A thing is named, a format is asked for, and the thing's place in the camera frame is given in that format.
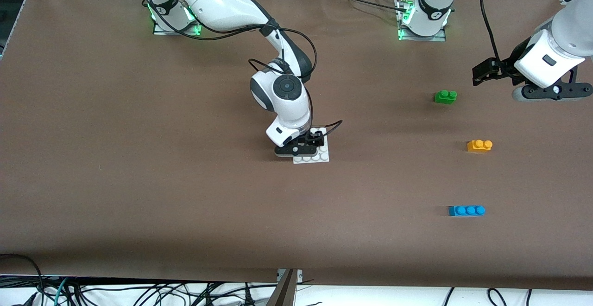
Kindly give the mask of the white studded base plate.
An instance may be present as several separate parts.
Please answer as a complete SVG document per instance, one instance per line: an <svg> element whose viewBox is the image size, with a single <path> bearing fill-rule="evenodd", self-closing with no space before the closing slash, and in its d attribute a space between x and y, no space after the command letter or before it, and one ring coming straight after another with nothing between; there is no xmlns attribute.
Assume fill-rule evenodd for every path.
<svg viewBox="0 0 593 306"><path fill-rule="evenodd" d="M313 157L294 157L294 164L318 164L322 162L329 162L329 144L328 144L328 129L326 127L314 127L310 132L315 133L317 130L322 130L326 133L325 145L318 150L318 154ZM304 143L304 135L295 139L294 141Z"/></svg>

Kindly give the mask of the blue toy block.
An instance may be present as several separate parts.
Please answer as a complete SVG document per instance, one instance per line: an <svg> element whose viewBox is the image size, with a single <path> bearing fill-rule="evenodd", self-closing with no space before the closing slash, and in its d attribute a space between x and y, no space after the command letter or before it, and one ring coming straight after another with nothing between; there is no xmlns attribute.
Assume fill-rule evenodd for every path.
<svg viewBox="0 0 593 306"><path fill-rule="evenodd" d="M486 209L482 205L450 205L448 213L450 217L482 217Z"/></svg>

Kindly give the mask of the brown table cover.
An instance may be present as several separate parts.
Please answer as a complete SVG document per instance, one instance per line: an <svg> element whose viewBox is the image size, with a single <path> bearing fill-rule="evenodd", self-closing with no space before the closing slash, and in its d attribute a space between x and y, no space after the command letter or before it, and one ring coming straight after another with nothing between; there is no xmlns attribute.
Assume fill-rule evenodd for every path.
<svg viewBox="0 0 593 306"><path fill-rule="evenodd" d="M256 0L317 46L314 122L343 120L305 165L275 156L250 92L269 42L155 36L141 1L25 1L0 61L0 253L56 275L593 289L593 96L474 87L479 0L444 43L349 0Z"/></svg>

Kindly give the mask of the metal table frame beam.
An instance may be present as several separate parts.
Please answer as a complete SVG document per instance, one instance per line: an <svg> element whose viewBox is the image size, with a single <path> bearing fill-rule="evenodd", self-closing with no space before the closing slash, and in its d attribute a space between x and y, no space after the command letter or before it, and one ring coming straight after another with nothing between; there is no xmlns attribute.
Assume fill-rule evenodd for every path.
<svg viewBox="0 0 593 306"><path fill-rule="evenodd" d="M276 272L277 285L265 306L294 306L299 283L303 282L301 269L280 268Z"/></svg>

